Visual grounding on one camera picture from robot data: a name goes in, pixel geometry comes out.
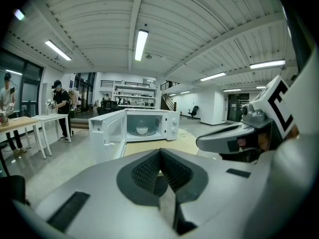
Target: desk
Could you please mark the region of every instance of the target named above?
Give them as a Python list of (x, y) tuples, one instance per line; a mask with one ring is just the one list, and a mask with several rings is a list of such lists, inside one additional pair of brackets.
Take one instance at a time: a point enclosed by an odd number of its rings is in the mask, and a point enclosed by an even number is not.
[[(26, 140), (28, 142), (28, 148), (30, 149), (31, 148), (30, 147), (30, 139), (29, 139), (29, 135), (28, 135), (28, 131), (27, 131), (26, 127), (28, 125), (33, 126), (33, 132), (34, 132), (35, 140), (37, 141), (37, 139), (39, 139), (38, 138), (38, 136), (39, 136), (39, 128), (37, 127), (37, 125), (39, 125), (39, 124), (40, 124), (39, 120), (32, 119), (32, 118), (29, 118), (29, 117), (20, 117), (18, 119), (9, 119), (9, 123), (7, 125), (0, 126), (0, 133), (4, 134), (4, 133), (8, 133), (8, 132), (11, 132), (11, 131), (14, 131), (14, 130), (18, 130), (20, 128), (24, 128)], [(37, 144), (38, 144), (39, 151), (42, 152), (43, 158), (46, 159), (46, 156), (45, 156), (41, 141), (37, 141)], [(0, 159), (1, 159), (3, 167), (5, 168), (6, 165), (5, 165), (5, 162), (4, 162), (4, 159), (3, 159), (2, 155), (0, 155)]]
[(59, 135), (59, 130), (58, 130), (58, 120), (65, 119), (65, 125), (66, 125), (66, 131), (68, 134), (68, 139), (69, 139), (69, 142), (71, 142), (71, 136), (70, 136), (70, 132), (69, 132), (69, 126), (71, 126), (71, 125), (69, 125), (69, 122), (68, 122), (68, 114), (37, 115), (37, 116), (32, 117), (32, 118), (39, 120), (41, 123), (44, 141), (45, 141), (45, 144), (46, 144), (46, 147), (48, 149), (50, 156), (52, 156), (52, 152), (50, 149), (49, 141), (48, 141), (48, 138), (46, 136), (46, 130), (45, 130), (45, 126), (44, 126), (44, 124), (46, 122), (53, 121), (53, 120), (55, 121), (56, 136), (57, 136), (58, 140), (60, 140), (60, 135)]

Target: black pants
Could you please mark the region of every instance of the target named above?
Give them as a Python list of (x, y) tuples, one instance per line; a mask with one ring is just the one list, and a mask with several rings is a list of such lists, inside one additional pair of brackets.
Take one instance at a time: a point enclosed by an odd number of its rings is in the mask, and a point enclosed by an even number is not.
[[(14, 119), (16, 116), (14, 113), (14, 114), (9, 115), (8, 117), (9, 117), (9, 119)], [(14, 134), (14, 138), (15, 138), (15, 141), (16, 141), (18, 148), (19, 149), (22, 148), (22, 143), (20, 140), (20, 135), (18, 133), (18, 130), (13, 131), (13, 134)], [(6, 133), (6, 138), (8, 139), (8, 143), (10, 145), (11, 150), (15, 150), (15, 145), (11, 139), (10, 132)]]
[[(66, 131), (66, 124), (65, 124), (65, 119), (59, 119), (60, 126), (62, 129), (63, 136), (68, 137), (68, 133)], [(69, 132), (71, 136), (71, 119), (70, 119), (70, 114), (68, 115), (68, 123), (69, 123)]]

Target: white ceiling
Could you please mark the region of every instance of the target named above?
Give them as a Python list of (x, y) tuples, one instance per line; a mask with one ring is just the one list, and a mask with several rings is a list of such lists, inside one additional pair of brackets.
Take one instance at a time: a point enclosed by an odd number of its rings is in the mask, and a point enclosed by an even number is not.
[[(281, 71), (253, 73), (253, 63), (286, 59), (283, 78), (298, 73), (279, 0), (29, 0), (22, 9), (25, 19), (13, 19), (6, 41), (64, 72), (131, 69), (223, 89), (265, 84)], [(150, 33), (141, 62), (134, 60), (139, 29)], [(49, 39), (72, 61), (55, 60)], [(227, 76), (199, 81), (219, 72)]]

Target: white microwave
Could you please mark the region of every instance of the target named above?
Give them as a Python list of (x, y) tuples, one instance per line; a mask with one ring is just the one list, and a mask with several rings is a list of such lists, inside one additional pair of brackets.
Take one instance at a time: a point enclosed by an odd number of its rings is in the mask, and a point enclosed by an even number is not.
[(96, 163), (123, 157), (126, 143), (177, 140), (179, 113), (125, 109), (89, 119), (92, 154)]

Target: white bowl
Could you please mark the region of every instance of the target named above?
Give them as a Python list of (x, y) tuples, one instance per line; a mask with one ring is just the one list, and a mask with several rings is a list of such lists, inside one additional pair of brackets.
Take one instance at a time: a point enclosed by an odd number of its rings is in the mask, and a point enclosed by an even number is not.
[(147, 126), (137, 126), (136, 131), (138, 132), (138, 134), (143, 135), (149, 131), (149, 128)]

